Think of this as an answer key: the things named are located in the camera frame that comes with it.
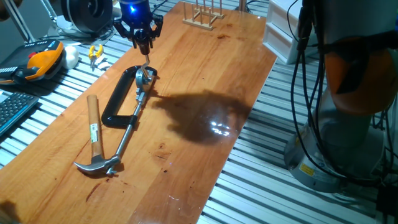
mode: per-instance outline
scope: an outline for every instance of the pliers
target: pliers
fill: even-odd
[[[93,69],[94,72],[94,64],[95,61],[97,60],[97,58],[99,58],[102,53],[104,52],[104,47],[102,46],[102,44],[99,45],[99,50],[97,52],[94,53],[95,50],[95,46],[92,45],[90,47],[90,51],[88,52],[88,58],[91,60],[90,62],[90,68]]]

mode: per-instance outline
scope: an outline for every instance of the robotic arm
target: robotic arm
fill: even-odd
[[[139,47],[142,55],[148,55],[152,42],[160,37],[163,26],[163,16],[153,15],[148,0],[120,0],[122,16],[113,21],[113,25],[120,36],[129,39],[134,48]],[[154,21],[156,28],[152,30],[150,24]]]

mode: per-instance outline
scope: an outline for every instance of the wooden rack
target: wooden rack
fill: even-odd
[[[220,0],[220,12],[214,11],[214,0],[211,0],[211,7],[209,7],[208,10],[206,10],[206,1],[205,0],[203,0],[203,7],[198,5],[198,0],[196,1],[196,5],[189,3],[191,5],[191,10],[192,10],[192,18],[189,18],[189,19],[187,19],[187,9],[185,7],[185,3],[187,3],[187,2],[183,3],[184,19],[182,20],[182,22],[185,24],[189,24],[191,26],[196,26],[196,27],[206,29],[206,30],[213,30],[214,27],[212,26],[212,23],[216,19],[224,18],[224,15],[222,14],[223,8],[222,8],[221,0]],[[208,23],[203,22],[203,16],[208,17]]]

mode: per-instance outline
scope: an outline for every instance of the wooden table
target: wooden table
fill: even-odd
[[[207,31],[183,24],[182,6],[164,17],[151,49],[159,79],[118,176],[90,178],[73,161],[90,163],[86,97],[97,94],[103,111],[122,72],[144,63],[137,49],[0,170],[4,212],[22,223],[197,221],[275,55],[262,45],[264,18],[225,10],[226,17]],[[132,88],[120,114],[133,112],[135,97]],[[124,130],[102,129],[109,158]]]

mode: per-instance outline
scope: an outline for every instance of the wooden hammer handle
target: wooden hammer handle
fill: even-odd
[[[101,155],[103,157],[104,151],[102,148],[100,110],[98,109],[97,96],[87,96],[87,103],[88,123],[90,125],[91,150],[93,151],[93,157],[97,155]]]

